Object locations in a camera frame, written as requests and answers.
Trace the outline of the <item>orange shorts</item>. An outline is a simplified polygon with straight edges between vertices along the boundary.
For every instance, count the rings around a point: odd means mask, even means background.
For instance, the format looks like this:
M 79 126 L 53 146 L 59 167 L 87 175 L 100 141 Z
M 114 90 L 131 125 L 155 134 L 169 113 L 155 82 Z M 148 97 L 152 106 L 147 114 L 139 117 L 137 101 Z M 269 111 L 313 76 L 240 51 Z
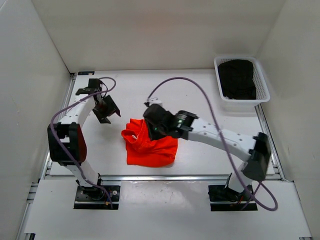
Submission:
M 149 168 L 162 168 L 175 161 L 178 140 L 166 136 L 159 140 L 150 140 L 144 119 L 131 118 L 121 136 L 127 152 L 126 163 Z

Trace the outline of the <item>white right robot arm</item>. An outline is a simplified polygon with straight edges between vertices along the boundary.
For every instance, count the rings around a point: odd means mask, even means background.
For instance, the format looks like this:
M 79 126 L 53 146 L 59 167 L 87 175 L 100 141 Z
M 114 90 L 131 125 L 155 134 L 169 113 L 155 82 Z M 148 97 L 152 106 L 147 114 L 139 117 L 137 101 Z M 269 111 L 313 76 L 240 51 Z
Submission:
M 253 181 L 263 182 L 266 179 L 271 147 L 265 133 L 250 136 L 230 130 L 218 130 L 214 124 L 194 113 L 180 110 L 172 114 L 159 104 L 151 104 L 143 113 L 143 118 L 152 141 L 164 137 L 184 139 L 224 150 L 227 156 L 242 160 L 224 188 L 224 193 L 230 200 L 238 199 L 245 187 Z

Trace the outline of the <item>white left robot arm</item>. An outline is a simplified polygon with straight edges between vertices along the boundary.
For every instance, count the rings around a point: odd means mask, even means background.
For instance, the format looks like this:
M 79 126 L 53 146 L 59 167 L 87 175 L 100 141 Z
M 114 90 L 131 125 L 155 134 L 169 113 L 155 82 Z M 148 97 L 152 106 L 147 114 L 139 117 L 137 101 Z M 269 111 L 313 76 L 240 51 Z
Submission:
M 110 124 L 108 117 L 120 116 L 120 110 L 110 95 L 100 92 L 84 96 L 76 94 L 70 106 L 56 113 L 47 128 L 50 159 L 68 169 L 78 185 L 87 187 L 87 194 L 93 200 L 100 200 L 105 194 L 100 174 L 92 169 L 87 158 L 87 145 L 82 132 L 87 117 L 94 113 L 101 124 Z

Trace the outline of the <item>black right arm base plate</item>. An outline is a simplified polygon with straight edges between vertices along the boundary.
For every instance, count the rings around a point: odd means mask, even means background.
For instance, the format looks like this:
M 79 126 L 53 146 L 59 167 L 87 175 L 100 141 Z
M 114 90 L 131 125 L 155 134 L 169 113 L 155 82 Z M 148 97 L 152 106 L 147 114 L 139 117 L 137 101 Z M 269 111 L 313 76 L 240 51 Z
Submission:
M 236 192 L 225 185 L 209 185 L 208 196 L 211 212 L 257 211 L 257 204 L 243 190 Z

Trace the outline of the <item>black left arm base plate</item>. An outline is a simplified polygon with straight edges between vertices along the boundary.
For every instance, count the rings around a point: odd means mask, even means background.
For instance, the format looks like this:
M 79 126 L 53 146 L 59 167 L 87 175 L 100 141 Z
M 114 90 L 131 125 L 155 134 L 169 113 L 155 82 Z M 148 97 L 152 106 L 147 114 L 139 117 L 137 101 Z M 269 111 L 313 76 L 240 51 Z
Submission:
M 77 186 L 73 208 L 76 210 L 118 210 L 121 193 L 120 185 L 104 185 L 111 198 L 104 191 L 94 187 Z

